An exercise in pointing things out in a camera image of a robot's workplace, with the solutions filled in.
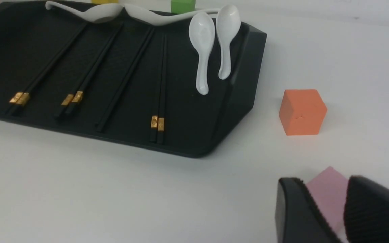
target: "gold chopstick band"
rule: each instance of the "gold chopstick band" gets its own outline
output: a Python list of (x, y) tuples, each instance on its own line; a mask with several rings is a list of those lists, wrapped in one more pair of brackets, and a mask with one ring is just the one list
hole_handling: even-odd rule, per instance
[(15, 104), (17, 100), (23, 95), (23, 92), (17, 92), (13, 98), (11, 98), (10, 103)]
[(62, 106), (67, 106), (71, 100), (73, 100), (74, 95), (69, 94), (67, 97), (65, 97), (64, 101), (61, 103)]
[(29, 98), (31, 98), (29, 96), (29, 93), (23, 93), (20, 98), (16, 101), (16, 104), (17, 105), (21, 105), (21, 106), (24, 106), (26, 105), (26, 103), (28, 103), (28, 100)]
[(157, 120), (159, 119), (159, 117), (157, 117), (156, 115), (153, 115), (153, 117), (151, 117), (151, 128), (152, 129), (157, 129)]
[(80, 103), (82, 101), (82, 98), (83, 98), (83, 92), (78, 91), (71, 102)]
[(159, 118), (158, 131), (165, 131), (165, 119), (164, 118)]

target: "white wall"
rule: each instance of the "white wall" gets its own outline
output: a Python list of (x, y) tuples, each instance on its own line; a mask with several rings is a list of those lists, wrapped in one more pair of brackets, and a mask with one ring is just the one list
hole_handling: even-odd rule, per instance
[[(153, 10), (169, 11), (170, 0), (120, 0)], [(197, 0), (198, 8), (233, 3), (240, 8), (259, 9), (268, 14), (305, 16), (389, 26), (389, 0)]]

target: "ceramic spoon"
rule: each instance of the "ceramic spoon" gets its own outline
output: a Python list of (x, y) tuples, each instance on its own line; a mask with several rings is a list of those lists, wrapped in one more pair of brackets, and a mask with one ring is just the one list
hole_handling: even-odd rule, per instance
[(199, 94), (207, 95), (209, 92), (207, 81), (208, 59), (210, 58), (216, 37), (213, 19), (205, 12), (196, 14), (190, 22), (188, 35), (193, 47), (199, 54), (196, 89)]
[(219, 78), (229, 77), (231, 72), (230, 43), (241, 28), (239, 11), (234, 5), (224, 6), (217, 15), (217, 37), (221, 46)]
[(68, 11), (84, 19), (85, 21), (95, 23), (95, 24), (104, 23), (113, 20), (119, 15), (119, 13), (123, 9), (123, 6), (117, 3), (97, 5), (95, 7), (88, 9), (88, 11), (86, 12), (80, 12), (77, 11), (76, 9), (70, 8), (60, 3), (51, 2), (51, 1), (47, 1), (45, 6), (47, 10), (50, 10), (53, 7), (64, 9), (65, 11)]
[(132, 17), (133, 19), (140, 20), (153, 26), (164, 26), (170, 23), (189, 19), (200, 12), (205, 12), (207, 14), (217, 14), (220, 11), (220, 9), (204, 9), (172, 16), (163, 16), (128, 3), (124, 4), (124, 8), (125, 11), (127, 11), (127, 14), (130, 15), (130, 17)]

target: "pink block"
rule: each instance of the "pink block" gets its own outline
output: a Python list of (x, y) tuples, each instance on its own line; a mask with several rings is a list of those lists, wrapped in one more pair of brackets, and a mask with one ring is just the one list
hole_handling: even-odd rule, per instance
[(319, 210), (336, 233), (344, 225), (343, 214), (347, 183), (348, 179), (332, 167), (328, 167), (313, 180), (306, 183)]

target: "chopsticks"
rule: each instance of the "chopsticks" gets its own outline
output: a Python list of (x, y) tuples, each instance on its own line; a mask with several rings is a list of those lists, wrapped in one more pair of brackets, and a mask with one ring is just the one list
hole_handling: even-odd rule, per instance
[(162, 37), (162, 54), (159, 78), (156, 87), (153, 115), (151, 117), (150, 142), (163, 144), (165, 132), (166, 74), (167, 74), (167, 36)]
[(42, 80), (46, 77), (52, 68), (59, 62), (59, 60), (65, 55), (65, 53), (70, 49), (71, 45), (77, 40), (80, 34), (84, 31), (88, 22), (83, 23), (79, 29), (69, 38), (67, 43), (63, 48), (52, 57), (49, 62), (44, 66), (37, 76), (35, 76), (28, 85), (22, 89), (22, 91), (17, 92), (15, 96), (10, 100), (9, 108), (6, 110), (6, 115), (17, 115), (17, 113), (28, 103), (28, 100), (31, 98), (31, 94), (37, 89)]
[(84, 96), (84, 92), (88, 89), (91, 80), (93, 79), (100, 65), (105, 60), (107, 53), (112, 47), (123, 25), (124, 23), (121, 23), (120, 26), (114, 30), (109, 39), (100, 49), (97, 56), (93, 59), (93, 62), (91, 62), (91, 65), (87, 69), (88, 71), (79, 79), (77, 84), (73, 87), (72, 91), (66, 96), (64, 101), (61, 103), (60, 108), (54, 115), (56, 118), (60, 118), (63, 114), (71, 115), (74, 109), (80, 105), (80, 102)]
[(125, 90), (125, 86), (127, 86), (128, 82), (130, 81), (134, 70), (137, 68), (139, 61), (141, 60), (142, 55), (144, 54), (145, 49), (148, 46), (148, 43), (150, 42), (151, 38), (153, 37), (153, 34), (154, 34), (154, 29), (152, 27), (149, 27), (147, 32), (145, 33), (144, 38), (142, 39), (141, 45), (139, 46), (139, 49), (138, 49), (133, 61), (131, 62), (130, 68), (123, 76), (122, 82), (121, 82), (118, 90), (115, 92), (111, 102), (109, 103), (109, 105), (105, 109), (105, 112), (103, 113), (103, 115), (100, 117), (100, 120), (98, 122), (96, 122), (96, 124), (95, 124), (97, 132), (102, 132), (104, 130), (106, 124), (108, 123), (109, 118), (111, 117), (112, 113), (115, 110), (117, 102), (119, 101), (122, 93)]

